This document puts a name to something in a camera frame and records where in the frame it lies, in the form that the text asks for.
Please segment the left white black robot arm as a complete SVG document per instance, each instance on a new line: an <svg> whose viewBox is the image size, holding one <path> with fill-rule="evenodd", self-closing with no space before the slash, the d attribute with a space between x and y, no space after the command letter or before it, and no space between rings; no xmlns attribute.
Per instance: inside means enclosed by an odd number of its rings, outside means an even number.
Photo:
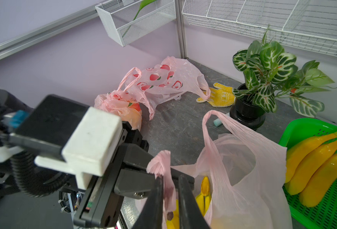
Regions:
<svg viewBox="0 0 337 229"><path fill-rule="evenodd" d="M30 108L0 89L0 173L32 197L83 192L73 223L117 224L126 197L148 199L142 228L160 228L165 179L146 171L152 155L138 130L117 115L50 94Z"/></svg>

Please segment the yellow banana bunch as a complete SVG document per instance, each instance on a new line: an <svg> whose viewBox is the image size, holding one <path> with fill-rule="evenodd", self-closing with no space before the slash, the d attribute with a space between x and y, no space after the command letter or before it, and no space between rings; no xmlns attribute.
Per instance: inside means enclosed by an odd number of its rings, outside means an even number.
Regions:
<svg viewBox="0 0 337 229"><path fill-rule="evenodd" d="M188 180L180 175L179 199L177 209L167 214L167 229L209 229L210 226L204 219L199 206L192 194Z"/></svg>

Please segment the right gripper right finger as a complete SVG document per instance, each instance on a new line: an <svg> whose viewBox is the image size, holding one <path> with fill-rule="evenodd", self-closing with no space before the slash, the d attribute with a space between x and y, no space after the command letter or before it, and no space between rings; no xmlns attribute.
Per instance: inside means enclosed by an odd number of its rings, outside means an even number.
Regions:
<svg viewBox="0 0 337 229"><path fill-rule="evenodd" d="M184 175L179 176L178 184L180 229L209 229Z"/></svg>

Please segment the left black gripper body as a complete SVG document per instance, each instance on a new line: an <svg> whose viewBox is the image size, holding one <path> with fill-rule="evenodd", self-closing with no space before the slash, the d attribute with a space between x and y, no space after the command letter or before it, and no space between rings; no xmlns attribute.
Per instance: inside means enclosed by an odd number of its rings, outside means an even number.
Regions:
<svg viewBox="0 0 337 229"><path fill-rule="evenodd" d="M123 168L123 159L129 144L139 146L148 152L149 144L139 130L133 130L124 121L123 131L113 158L102 177L93 177L76 211L73 224L78 229L115 227L125 197L114 193L117 177Z"/></svg>

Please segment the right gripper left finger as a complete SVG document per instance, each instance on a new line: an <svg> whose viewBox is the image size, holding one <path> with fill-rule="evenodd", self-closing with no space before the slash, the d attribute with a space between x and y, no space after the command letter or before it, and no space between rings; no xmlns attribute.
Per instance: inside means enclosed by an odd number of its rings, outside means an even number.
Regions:
<svg viewBox="0 0 337 229"><path fill-rule="evenodd" d="M132 229L161 229L163 219L164 181L157 177L155 186Z"/></svg>

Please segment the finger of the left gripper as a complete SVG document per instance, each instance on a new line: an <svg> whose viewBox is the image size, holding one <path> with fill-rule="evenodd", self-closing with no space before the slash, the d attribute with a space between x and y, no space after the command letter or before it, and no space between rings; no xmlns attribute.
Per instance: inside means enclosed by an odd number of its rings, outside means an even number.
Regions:
<svg viewBox="0 0 337 229"><path fill-rule="evenodd" d="M155 187L155 175L142 170L122 169L114 186L114 193L128 198L143 199Z"/></svg>
<svg viewBox="0 0 337 229"><path fill-rule="evenodd" d="M137 145L129 144L123 159L122 181L126 183L154 183L155 175L146 169L153 156Z"/></svg>

